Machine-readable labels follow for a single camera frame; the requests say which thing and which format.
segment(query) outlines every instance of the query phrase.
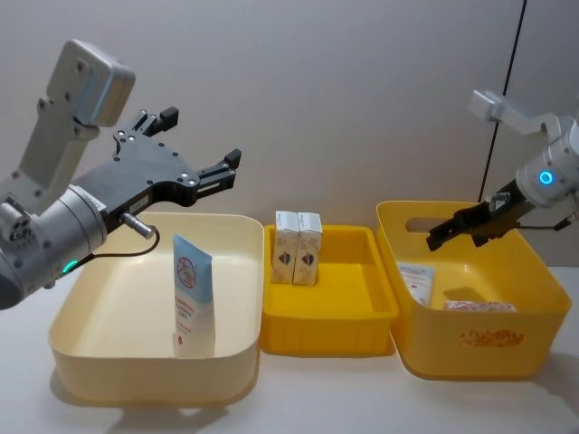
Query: orange logo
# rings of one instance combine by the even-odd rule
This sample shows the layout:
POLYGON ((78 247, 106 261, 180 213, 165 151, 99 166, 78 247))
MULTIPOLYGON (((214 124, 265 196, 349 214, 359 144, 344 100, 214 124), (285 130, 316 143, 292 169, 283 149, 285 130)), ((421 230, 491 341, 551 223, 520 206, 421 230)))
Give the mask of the orange logo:
POLYGON ((469 330, 459 336, 459 341, 463 346, 517 346, 524 339, 524 334, 512 330, 498 330, 496 332, 469 330))

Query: blue indicator light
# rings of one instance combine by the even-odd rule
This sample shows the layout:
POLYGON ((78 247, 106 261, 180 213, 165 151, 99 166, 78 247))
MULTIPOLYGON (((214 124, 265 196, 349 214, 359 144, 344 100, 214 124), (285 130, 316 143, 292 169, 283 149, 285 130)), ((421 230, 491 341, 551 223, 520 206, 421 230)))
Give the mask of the blue indicator light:
POLYGON ((555 177, 548 170, 544 170, 539 174, 539 181, 542 185, 550 185, 555 180, 555 177))

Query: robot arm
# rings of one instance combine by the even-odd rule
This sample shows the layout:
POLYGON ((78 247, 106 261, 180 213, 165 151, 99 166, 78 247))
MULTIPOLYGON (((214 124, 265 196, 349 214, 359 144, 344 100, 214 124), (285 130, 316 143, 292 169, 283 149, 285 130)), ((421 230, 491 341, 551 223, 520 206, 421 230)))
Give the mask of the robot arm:
POLYGON ((483 120, 502 122, 523 135, 547 133, 549 145, 520 166, 517 176, 486 202, 457 211, 453 218, 430 230, 430 250, 467 233, 475 246, 501 238, 519 226, 518 219, 536 207, 547 208, 568 198, 574 212, 554 226, 556 231, 579 216, 575 196, 579 188, 579 126, 571 117, 552 114, 530 117, 491 91, 475 90, 470 110, 483 120))
POLYGON ((38 121, 17 171, 0 183, 0 309, 51 288, 120 225, 145 238, 155 229, 136 216, 153 203, 191 206, 233 188, 242 153, 191 168, 154 138, 176 126, 178 110, 140 110, 114 133, 111 161, 71 178, 99 127, 117 123, 135 81, 120 61, 85 42, 64 45, 38 103, 38 121))

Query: cable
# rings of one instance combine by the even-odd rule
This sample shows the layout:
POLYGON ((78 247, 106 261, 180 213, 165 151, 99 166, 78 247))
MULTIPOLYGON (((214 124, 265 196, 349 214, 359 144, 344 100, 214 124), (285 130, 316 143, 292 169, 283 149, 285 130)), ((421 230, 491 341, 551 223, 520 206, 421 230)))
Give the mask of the cable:
POLYGON ((558 224, 555 224, 553 226, 526 226, 526 225, 521 225, 519 224, 517 226, 517 229, 530 229, 530 230, 535 230, 535 231, 555 231, 555 232, 559 232, 562 229, 566 228, 567 226, 569 226, 571 223, 573 223, 573 221, 575 220, 575 216, 574 214, 571 214, 567 217, 565 217, 562 221, 560 221, 558 224))
POLYGON ((554 231, 555 226, 517 226, 517 229, 529 229, 532 231, 554 231))
POLYGON ((83 265, 91 262, 93 259, 98 259, 98 258, 135 258, 136 256, 147 255, 148 253, 150 253, 151 251, 156 249, 157 246, 159 245, 159 242, 161 242, 161 234, 159 233, 158 229, 155 226, 150 226, 150 228, 155 233, 155 242, 148 249, 142 250, 142 251, 136 251, 133 253, 101 253, 98 255, 91 253, 90 255, 85 257, 84 259, 81 259, 76 264, 74 264, 64 274, 71 274, 75 269, 77 269, 78 267, 82 267, 83 265))

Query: white wall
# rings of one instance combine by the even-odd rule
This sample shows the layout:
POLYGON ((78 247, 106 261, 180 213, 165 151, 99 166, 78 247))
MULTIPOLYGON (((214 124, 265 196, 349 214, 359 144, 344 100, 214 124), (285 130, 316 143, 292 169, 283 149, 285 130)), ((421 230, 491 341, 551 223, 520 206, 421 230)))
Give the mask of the white wall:
MULTIPOLYGON (((123 119, 181 110, 164 141, 191 165, 243 150, 234 191, 203 212, 276 209, 375 226, 388 199, 476 200, 492 126, 465 107, 501 89, 520 0, 5 2, 0 174, 13 170, 62 44, 137 72, 123 119)), ((81 172, 110 158, 110 131, 81 172)))
MULTIPOLYGON (((531 113, 574 116, 579 91, 579 3, 528 2, 508 96, 531 113)), ((548 144, 546 136, 522 137, 499 127, 486 194, 513 179, 517 167, 548 144)), ((552 225, 571 212, 568 203, 534 210, 525 224, 552 225)), ((579 226, 564 231, 523 231, 539 256, 551 265, 579 265, 579 226)))

